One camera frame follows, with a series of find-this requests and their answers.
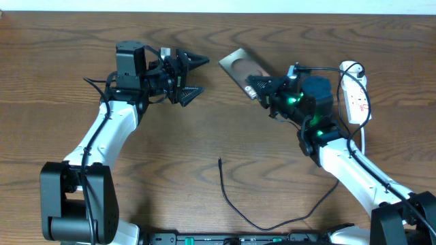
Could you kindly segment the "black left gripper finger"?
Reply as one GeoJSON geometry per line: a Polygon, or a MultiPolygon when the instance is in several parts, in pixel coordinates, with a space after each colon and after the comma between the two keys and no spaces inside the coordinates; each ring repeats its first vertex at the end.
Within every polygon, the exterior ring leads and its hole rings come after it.
{"type": "Polygon", "coordinates": [[[181,68],[183,71],[194,70],[210,61],[207,56],[194,54],[183,49],[177,49],[176,55],[178,60],[181,62],[181,68]]]}
{"type": "Polygon", "coordinates": [[[179,103],[182,107],[186,107],[191,103],[198,95],[204,92],[204,88],[196,86],[186,86],[181,89],[179,103]]]}

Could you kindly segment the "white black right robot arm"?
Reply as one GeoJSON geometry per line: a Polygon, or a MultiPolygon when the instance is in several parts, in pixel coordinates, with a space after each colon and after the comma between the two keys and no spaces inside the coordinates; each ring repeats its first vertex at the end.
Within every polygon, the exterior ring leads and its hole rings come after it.
{"type": "Polygon", "coordinates": [[[330,81],[319,76],[249,76],[261,105],[300,125],[305,155],[341,182],[371,218],[369,229],[341,225],[320,235],[330,244],[434,244],[435,196],[414,193],[364,156],[332,118],[330,81]]]}

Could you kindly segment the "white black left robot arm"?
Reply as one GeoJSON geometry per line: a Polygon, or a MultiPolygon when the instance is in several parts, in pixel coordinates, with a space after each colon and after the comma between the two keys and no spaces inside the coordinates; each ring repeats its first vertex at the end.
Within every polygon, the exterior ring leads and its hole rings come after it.
{"type": "Polygon", "coordinates": [[[112,170],[129,135],[151,104],[169,100],[188,105],[202,88],[187,74],[208,57],[183,49],[160,48],[147,61],[150,46],[136,41],[116,45],[116,70],[99,89],[99,112],[77,147],[40,172],[42,234],[62,244],[146,244],[141,228],[119,216],[112,170]]]}

